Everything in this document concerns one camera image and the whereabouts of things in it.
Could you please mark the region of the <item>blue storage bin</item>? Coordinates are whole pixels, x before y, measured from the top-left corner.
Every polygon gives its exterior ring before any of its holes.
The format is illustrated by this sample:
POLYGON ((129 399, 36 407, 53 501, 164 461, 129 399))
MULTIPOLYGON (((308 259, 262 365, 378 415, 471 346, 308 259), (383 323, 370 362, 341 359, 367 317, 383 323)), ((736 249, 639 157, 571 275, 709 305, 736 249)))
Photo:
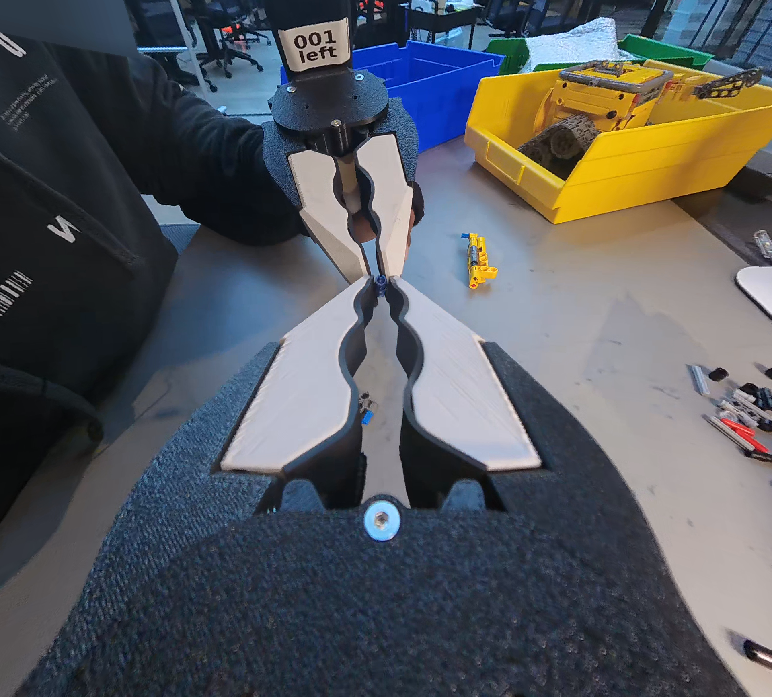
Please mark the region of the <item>blue storage bin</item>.
POLYGON ((478 83, 497 76, 504 55, 409 41, 356 49, 353 68, 381 78, 402 100, 419 137, 419 152, 464 135, 478 83))

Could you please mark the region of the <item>silver bubble wrap bundle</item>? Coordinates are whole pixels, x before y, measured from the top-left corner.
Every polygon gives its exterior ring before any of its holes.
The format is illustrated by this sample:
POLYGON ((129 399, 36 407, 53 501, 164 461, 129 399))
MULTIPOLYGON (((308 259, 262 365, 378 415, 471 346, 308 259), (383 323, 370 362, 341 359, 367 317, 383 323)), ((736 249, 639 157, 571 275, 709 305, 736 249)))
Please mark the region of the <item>silver bubble wrap bundle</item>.
POLYGON ((523 74, 545 64, 573 66, 594 60, 624 59, 618 47, 615 21, 607 17, 596 18, 564 33, 529 37, 525 41, 528 56, 520 71, 523 74))

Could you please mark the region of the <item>yellow tracked toy vehicle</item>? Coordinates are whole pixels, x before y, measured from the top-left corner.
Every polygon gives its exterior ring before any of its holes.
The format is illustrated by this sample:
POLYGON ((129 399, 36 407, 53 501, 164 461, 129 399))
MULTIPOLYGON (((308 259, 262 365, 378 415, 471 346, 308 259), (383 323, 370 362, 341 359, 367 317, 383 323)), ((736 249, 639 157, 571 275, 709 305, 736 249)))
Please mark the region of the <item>yellow tracked toy vehicle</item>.
POLYGON ((542 100, 532 138, 518 151, 551 173, 567 179, 602 134, 653 125, 659 107, 685 120, 697 104, 731 100, 757 86, 760 67, 701 80, 638 62, 594 60, 558 72, 542 100))

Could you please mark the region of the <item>black utility cart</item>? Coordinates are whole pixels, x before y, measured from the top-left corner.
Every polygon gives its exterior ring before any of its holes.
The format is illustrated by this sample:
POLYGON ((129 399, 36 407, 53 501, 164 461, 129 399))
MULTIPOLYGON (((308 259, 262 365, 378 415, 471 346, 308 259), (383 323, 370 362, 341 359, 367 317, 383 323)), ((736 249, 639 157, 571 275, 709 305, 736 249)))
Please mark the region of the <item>black utility cart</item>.
POLYGON ((478 0, 408 0, 404 5, 407 39, 436 43, 438 36, 446 43, 455 31, 468 27, 468 49, 483 7, 478 0))

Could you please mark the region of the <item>yellow toy piston assembly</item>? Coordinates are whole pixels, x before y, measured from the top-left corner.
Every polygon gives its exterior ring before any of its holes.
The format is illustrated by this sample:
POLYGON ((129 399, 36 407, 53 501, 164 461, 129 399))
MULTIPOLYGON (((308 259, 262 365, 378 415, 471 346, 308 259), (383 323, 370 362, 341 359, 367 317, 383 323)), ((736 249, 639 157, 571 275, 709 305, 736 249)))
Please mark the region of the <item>yellow toy piston assembly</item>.
POLYGON ((487 280, 496 278, 498 269, 489 265, 487 243, 484 236, 475 232, 464 232, 461 234, 461 238, 468 241, 468 287, 477 289, 487 280))

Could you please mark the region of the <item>white rounded board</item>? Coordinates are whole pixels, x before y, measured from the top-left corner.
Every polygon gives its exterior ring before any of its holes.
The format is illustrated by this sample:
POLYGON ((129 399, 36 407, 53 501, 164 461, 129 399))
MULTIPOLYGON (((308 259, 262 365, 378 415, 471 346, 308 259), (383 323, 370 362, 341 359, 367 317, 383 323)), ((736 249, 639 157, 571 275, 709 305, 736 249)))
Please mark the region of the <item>white rounded board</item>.
POLYGON ((737 287, 771 318, 771 266, 748 266, 735 276, 737 287))

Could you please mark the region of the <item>white stand pole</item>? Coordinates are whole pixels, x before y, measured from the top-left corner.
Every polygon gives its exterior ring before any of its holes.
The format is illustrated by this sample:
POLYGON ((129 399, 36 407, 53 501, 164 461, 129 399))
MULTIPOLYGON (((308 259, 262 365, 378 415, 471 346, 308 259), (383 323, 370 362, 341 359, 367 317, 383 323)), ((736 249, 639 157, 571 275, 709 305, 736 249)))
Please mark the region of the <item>white stand pole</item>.
POLYGON ((204 77, 204 74, 201 70, 201 65, 198 61, 198 57, 194 49, 194 41, 190 30, 188 30, 188 27, 185 24, 185 17, 182 14, 179 0, 169 0, 169 3, 172 13, 175 17, 176 25, 179 28, 180 37, 185 44, 185 50, 188 53, 188 59, 190 60, 190 63, 194 69, 195 78, 197 79, 199 87, 205 90, 207 85, 209 85, 209 81, 204 77))

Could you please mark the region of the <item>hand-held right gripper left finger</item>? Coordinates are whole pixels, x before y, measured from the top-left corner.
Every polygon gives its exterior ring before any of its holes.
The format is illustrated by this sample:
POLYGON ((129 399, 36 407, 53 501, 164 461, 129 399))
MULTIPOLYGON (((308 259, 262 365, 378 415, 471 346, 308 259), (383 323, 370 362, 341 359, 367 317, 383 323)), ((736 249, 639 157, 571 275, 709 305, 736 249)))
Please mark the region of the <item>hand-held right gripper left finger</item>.
POLYGON ((268 476, 280 486, 308 480, 332 509, 361 503, 366 458, 353 376, 377 303, 374 278, 361 278, 284 335, 220 470, 268 476))

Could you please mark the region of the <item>pile of small toy pieces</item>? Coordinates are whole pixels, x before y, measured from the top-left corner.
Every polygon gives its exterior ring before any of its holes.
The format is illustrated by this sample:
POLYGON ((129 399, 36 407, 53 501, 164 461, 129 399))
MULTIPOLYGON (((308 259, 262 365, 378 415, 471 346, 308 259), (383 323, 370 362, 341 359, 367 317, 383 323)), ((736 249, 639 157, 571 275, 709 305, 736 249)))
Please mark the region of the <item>pile of small toy pieces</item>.
POLYGON ((707 401, 702 418, 746 458, 771 463, 771 391, 734 381, 725 368, 687 367, 696 392, 707 401))

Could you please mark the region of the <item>person's left forearm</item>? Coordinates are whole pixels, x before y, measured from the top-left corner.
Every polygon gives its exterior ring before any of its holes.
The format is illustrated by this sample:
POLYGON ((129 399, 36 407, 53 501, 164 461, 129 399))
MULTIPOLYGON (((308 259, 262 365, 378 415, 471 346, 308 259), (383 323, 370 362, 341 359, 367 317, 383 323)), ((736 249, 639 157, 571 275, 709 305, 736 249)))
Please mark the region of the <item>person's left forearm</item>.
POLYGON ((123 163, 142 192, 246 246, 308 236, 265 167, 261 127, 222 115, 145 55, 128 71, 123 163))

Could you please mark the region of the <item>grey desk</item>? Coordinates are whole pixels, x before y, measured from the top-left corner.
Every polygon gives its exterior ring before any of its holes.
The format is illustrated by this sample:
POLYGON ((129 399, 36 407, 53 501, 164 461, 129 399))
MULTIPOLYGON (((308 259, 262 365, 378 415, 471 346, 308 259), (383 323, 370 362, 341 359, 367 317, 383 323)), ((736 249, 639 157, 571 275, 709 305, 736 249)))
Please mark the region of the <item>grey desk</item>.
MULTIPOLYGON (((770 646, 770 465, 704 421, 690 364, 764 381, 770 320, 738 290, 743 261, 675 203, 551 225, 462 140, 421 154, 426 215, 404 277, 505 349, 618 467, 694 618, 749 695, 770 670, 726 630, 770 646), (468 287, 464 232, 497 277, 468 287)), ((2 695, 52 644, 101 542, 160 447, 265 344, 343 288, 314 244, 238 246, 200 230, 158 322, 102 407, 106 443, 73 436, 2 522, 2 695)))

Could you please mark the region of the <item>person's black printed hoodie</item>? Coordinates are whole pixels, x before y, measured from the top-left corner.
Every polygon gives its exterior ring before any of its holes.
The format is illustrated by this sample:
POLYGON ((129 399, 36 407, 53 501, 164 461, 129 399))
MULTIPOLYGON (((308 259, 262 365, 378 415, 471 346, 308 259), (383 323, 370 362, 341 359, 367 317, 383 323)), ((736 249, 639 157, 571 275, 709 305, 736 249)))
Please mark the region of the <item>person's black printed hoodie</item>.
POLYGON ((148 334, 177 261, 140 190, 181 96, 149 59, 2 34, 2 517, 148 334))

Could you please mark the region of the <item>yellow storage bin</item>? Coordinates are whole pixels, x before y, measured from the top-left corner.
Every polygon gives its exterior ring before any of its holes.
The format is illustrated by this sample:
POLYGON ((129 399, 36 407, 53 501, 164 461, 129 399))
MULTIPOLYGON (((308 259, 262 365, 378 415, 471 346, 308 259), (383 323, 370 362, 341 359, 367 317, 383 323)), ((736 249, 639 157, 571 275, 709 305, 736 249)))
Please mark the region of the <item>yellow storage bin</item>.
POLYGON ((697 104, 685 120, 659 107, 653 125, 602 134, 562 179, 518 151, 560 70, 482 79, 465 136, 477 163, 553 224, 722 188, 770 141, 771 91, 759 83, 731 100, 697 104))

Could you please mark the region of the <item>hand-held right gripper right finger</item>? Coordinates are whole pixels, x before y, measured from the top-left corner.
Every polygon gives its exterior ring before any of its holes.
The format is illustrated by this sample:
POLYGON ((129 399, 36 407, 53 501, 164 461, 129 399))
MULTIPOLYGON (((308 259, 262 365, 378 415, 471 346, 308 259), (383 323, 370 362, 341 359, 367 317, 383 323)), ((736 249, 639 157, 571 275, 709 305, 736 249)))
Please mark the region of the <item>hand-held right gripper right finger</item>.
POLYGON ((403 278, 390 279, 386 299, 407 377, 399 455, 410 507, 438 509, 471 480, 501 509, 493 478, 543 463, 486 341, 403 278))

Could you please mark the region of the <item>black desk mat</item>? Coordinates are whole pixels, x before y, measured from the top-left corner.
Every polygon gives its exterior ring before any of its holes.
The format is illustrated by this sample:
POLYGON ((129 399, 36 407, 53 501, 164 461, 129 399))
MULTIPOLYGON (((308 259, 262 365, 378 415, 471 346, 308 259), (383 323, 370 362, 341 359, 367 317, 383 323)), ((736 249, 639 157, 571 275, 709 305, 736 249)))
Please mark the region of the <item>black desk mat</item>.
POLYGON ((771 234, 771 177, 745 167, 723 188, 672 200, 747 264, 770 266, 756 232, 771 234))

